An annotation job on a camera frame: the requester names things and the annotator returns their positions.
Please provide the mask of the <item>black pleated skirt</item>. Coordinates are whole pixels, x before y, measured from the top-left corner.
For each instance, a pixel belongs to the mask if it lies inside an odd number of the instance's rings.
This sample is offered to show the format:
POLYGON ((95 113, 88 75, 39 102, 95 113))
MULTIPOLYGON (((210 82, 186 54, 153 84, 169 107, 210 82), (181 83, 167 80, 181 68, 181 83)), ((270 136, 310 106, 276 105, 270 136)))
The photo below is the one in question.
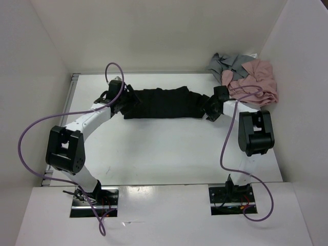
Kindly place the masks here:
POLYGON ((136 90, 135 94, 140 103, 126 113, 124 119, 203 118, 203 105, 209 99, 186 86, 170 90, 136 90))

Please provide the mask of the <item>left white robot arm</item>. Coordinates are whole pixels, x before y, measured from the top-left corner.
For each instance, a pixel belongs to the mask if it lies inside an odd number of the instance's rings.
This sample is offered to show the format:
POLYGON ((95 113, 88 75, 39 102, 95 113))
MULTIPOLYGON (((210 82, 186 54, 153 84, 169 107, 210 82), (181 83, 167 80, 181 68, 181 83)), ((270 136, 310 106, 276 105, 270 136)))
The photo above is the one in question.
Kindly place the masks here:
POLYGON ((106 194, 101 190, 100 181, 85 166, 85 141, 115 114, 125 115, 139 102, 132 86, 116 77, 109 82, 108 90, 94 101, 89 113, 63 127, 54 126, 50 131, 46 163, 76 183, 89 204, 98 204, 106 194))

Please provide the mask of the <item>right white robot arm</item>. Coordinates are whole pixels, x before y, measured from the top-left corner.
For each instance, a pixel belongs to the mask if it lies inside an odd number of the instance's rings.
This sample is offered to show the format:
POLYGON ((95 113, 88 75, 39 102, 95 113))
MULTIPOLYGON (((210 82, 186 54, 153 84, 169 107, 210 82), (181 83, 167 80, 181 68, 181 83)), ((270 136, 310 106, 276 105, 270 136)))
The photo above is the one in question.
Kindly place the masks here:
POLYGON ((204 104, 203 110, 207 120, 214 122, 221 115, 229 116, 231 120, 227 136, 223 142, 219 164, 222 169, 229 172, 228 181, 232 184, 225 188, 225 196, 229 201, 237 201, 242 196, 242 188, 251 183, 253 172, 262 155, 266 154, 275 144, 273 126, 270 112, 253 109, 241 101, 263 92, 260 86, 241 86, 238 89, 253 89, 254 92, 238 99, 230 98, 226 86, 217 86, 212 95, 204 104), (229 168, 223 165, 223 156, 230 138, 233 125, 238 125, 238 146, 243 153, 238 168, 229 168))

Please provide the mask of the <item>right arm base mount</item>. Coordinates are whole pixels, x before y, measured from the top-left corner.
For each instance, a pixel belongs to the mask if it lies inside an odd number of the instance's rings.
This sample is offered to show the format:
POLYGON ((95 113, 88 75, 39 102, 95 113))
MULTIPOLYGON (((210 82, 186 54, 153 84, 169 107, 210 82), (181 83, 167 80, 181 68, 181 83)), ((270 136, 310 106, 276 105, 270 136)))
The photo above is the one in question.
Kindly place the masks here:
POLYGON ((252 186, 234 186, 228 190, 227 186, 209 186, 209 200, 211 215, 239 215, 257 214, 255 197, 252 186))

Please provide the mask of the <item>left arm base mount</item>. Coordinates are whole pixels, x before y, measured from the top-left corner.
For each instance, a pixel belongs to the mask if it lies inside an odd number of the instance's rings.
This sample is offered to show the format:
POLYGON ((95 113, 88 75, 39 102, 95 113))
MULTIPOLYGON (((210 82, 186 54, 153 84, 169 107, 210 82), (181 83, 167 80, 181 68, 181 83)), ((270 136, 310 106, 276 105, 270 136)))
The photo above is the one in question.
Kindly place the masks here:
MULTIPOLYGON (((91 203, 99 217, 117 217, 119 187, 102 187, 105 197, 100 201, 90 197, 91 203)), ((63 191, 72 195, 72 206, 70 218, 91 218, 95 217, 90 204, 81 190, 75 189, 74 192, 63 191)))

